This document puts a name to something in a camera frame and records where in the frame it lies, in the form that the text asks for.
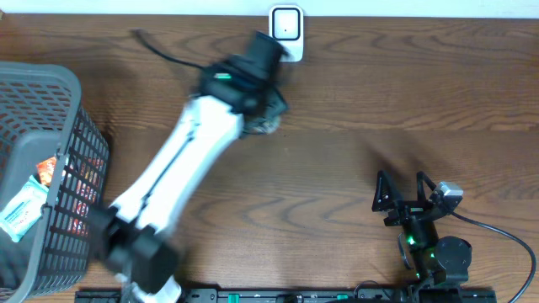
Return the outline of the teal wet wipes pack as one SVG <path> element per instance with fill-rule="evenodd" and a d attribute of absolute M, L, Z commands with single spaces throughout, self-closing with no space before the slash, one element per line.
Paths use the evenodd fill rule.
<path fill-rule="evenodd" d="M 46 203 L 48 188 L 30 176 L 21 190 L 1 211 L 1 228 L 12 242 L 20 242 L 41 218 L 41 207 Z"/>

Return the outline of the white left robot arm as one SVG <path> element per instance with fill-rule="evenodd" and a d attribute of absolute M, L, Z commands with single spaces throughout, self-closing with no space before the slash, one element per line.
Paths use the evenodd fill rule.
<path fill-rule="evenodd" d="M 179 255 L 168 238 L 218 157 L 234 141 L 279 127 L 288 110 L 277 84 L 286 54 L 275 37 L 257 32 L 245 53 L 201 66 L 195 93 L 150 164 L 109 207 L 92 207 L 93 254 L 120 278 L 120 301 L 180 299 Z"/>

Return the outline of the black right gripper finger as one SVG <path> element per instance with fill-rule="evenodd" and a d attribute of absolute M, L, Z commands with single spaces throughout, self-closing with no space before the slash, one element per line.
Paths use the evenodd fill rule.
<path fill-rule="evenodd" d="M 427 186 L 432 193 L 435 192 L 436 184 L 423 171 L 416 173 L 417 198 L 419 202 L 431 202 L 431 198 L 425 194 L 424 186 Z"/>
<path fill-rule="evenodd" d="M 389 211 L 401 206 L 403 197 L 398 191 L 391 176 L 381 170 L 376 175 L 376 190 L 372 203 L 372 211 Z"/>

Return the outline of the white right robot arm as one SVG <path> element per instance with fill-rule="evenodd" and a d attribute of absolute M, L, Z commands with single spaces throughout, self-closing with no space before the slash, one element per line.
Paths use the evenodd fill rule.
<path fill-rule="evenodd" d="M 425 173 L 416 174 L 417 198 L 405 200 L 388 173 L 376 176 L 376 191 L 371 209 L 384 212 L 385 226 L 401 226 L 402 257 L 420 280 L 432 285 L 459 285 L 468 281 L 472 260 L 469 242 L 459 237 L 439 237 L 435 221 L 446 217 L 462 202 L 464 191 L 456 183 L 434 183 Z"/>

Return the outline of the green lid jar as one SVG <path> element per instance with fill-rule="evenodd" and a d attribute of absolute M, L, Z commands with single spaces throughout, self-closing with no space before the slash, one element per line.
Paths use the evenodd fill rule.
<path fill-rule="evenodd" d="M 266 118 L 263 116 L 248 117 L 244 121 L 242 136 L 265 136 L 277 131 L 280 126 L 280 116 Z"/>

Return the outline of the red orange snack bar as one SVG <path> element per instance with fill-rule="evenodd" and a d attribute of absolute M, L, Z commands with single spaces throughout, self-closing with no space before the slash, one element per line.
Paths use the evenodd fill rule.
<path fill-rule="evenodd" d="M 75 198 L 71 208 L 74 217 L 69 220 L 67 228 L 72 234 L 84 237 L 88 235 L 88 227 L 83 218 L 88 217 L 89 206 L 98 199 L 97 189 L 102 180 L 99 174 L 103 165 L 104 160 L 99 157 L 85 157 L 76 169 L 81 179 L 72 182 L 75 185 Z"/>

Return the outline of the orange snack packet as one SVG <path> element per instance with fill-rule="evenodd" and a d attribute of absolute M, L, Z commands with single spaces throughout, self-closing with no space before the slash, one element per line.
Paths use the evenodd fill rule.
<path fill-rule="evenodd" d="M 56 157 L 50 157 L 36 165 L 40 183 L 47 187 L 51 186 L 54 171 L 56 168 Z"/>

